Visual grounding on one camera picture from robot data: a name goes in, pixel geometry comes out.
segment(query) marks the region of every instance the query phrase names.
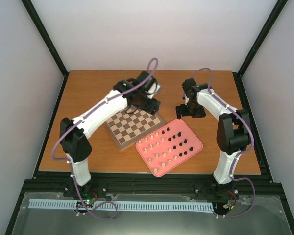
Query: table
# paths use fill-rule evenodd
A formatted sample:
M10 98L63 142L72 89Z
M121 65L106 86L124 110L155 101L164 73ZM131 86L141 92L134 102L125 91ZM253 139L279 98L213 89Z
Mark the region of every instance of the table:
M72 119L91 108L103 99L120 80L136 78L141 70L72 70L56 113L50 136L39 166L39 171L69 171L65 161L54 161L51 150L59 138L60 121ZM192 70L158 70L154 77L162 89L155 96L161 101L159 114L166 123L176 119L175 107L183 103L182 82L188 79ZM196 75L198 84L209 80L209 72L202 71ZM241 109L236 85L229 70L215 70L212 87L215 92L232 106ZM220 150L216 142L217 121L206 112L205 118L183 117L186 124L203 143L203 150L179 165L171 173L211 174L214 172ZM90 172L147 173L148 167L132 145L120 151L114 144L106 128L102 125L89 139L93 148L88 157ZM61 147L56 150L56 157L65 157ZM243 155L235 170L236 174L260 174L254 150Z

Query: black metal frame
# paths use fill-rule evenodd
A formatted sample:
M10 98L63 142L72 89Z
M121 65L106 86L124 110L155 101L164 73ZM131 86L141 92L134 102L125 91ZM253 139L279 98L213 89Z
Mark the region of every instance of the black metal frame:
M50 134L51 127L54 122L54 118L64 91L69 73L66 71L65 66L57 53L45 27L43 26L33 4L30 0L22 0L25 8L31 16L34 24L36 25L39 33L44 39L49 51L51 52L55 62L61 70L64 79L61 86L60 94L58 96L53 114L50 120L50 124L46 133L46 137L39 155L39 159L34 171L32 179L25 180L22 187L19 199L16 203L14 212L12 214L10 223L6 230L6 235L9 235L13 231L14 223L16 221L20 205L23 200L23 196L26 192L63 192L66 193L65 188L72 186L72 179L69 172L40 172L38 171L43 152L45 150L47 140ZM251 129L255 138L255 152L261 175L248 176L254 183L257 195L276 195L279 196L288 219L291 231L294 235L294 220L292 213L287 202L283 187L280 183L274 183L272 175L269 169L269 165L260 141L260 137L257 131L255 120L253 118L250 105L246 96L246 92L242 83L242 76L258 51L260 45L264 41L275 20L281 13L283 7L287 3L287 0L278 0L271 14L269 15L265 25L259 33L255 43L253 44L250 52L244 60L240 70L233 73L237 91L241 100L242 107L250 113ZM156 178L151 174L120 174L120 173L91 173L92 183L96 184L100 197L105 197L107 193L141 193L141 194L177 194L186 195L195 199L208 199L211 202L217 202L219 200L207 198L205 195L201 195L196 192L196 188L201 185L207 184L211 175L165 175L161 178ZM239 181L235 184L235 188L241 195L251 195L252 189L249 182Z

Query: chessboard border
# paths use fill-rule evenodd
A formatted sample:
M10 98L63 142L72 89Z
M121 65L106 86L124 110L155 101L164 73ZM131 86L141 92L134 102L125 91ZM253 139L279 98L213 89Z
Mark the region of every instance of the chessboard border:
M162 126L166 125L166 122L161 118L161 116L158 113L155 113L154 115L160 120L160 123L158 123L158 124L152 126L151 128L149 128L148 130L149 130L150 133L154 132L155 130L157 130L157 129L161 128ZM106 127L107 131L111 135L111 138L113 139L113 142L116 144L116 146L118 147L118 149L120 151L123 151L123 150L127 149L128 147L130 147L132 144L134 144L137 141L137 140L134 140L134 138L137 138L138 140L140 140L144 136L148 135L148 134L145 134L145 132L142 132L139 135L135 136L134 138L130 139L129 141L126 141L123 144L120 144L119 141L117 140L116 136L114 135L113 131L111 130L108 122L105 122L103 125Z

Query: black vertical post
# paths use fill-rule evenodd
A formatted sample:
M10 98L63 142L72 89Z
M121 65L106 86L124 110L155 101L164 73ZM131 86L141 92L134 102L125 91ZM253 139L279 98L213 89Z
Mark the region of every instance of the black vertical post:
M276 21L276 19L280 15L283 7L285 6L285 4L287 2L288 2L288 0L278 0L276 2L276 4L275 4L273 10L271 11L267 21L265 22L263 28L261 29L258 37L255 40L253 46L251 47L249 53L247 54L247 57L245 58L244 62L242 63L240 70L237 73L239 78L242 78L243 74L247 70L247 67L249 66L249 64L252 61L252 59L254 58L254 56L256 55L259 47L261 46L261 44L265 40L267 34L269 33L269 31L272 28L274 22Z
M37 14L37 11L35 10L33 3L31 2L31 0L22 0L22 3L24 5L24 7L26 8L29 16L33 20L38 32L40 33L41 37L43 38L46 46L48 47L52 57L54 58L57 66L59 67L61 73L63 74L64 77L67 76L68 71L65 68L56 48L54 47L54 45L51 41L51 38L49 37L43 23L41 22L38 14Z

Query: white wall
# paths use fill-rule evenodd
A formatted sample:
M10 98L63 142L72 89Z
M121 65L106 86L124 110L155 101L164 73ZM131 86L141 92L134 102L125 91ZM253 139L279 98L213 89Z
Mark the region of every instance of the white wall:
M238 71L276 0L33 0L68 69Z
M0 1L0 235L32 177L62 79L21 1Z
M282 182L294 217L294 0L286 4L243 82L274 180Z

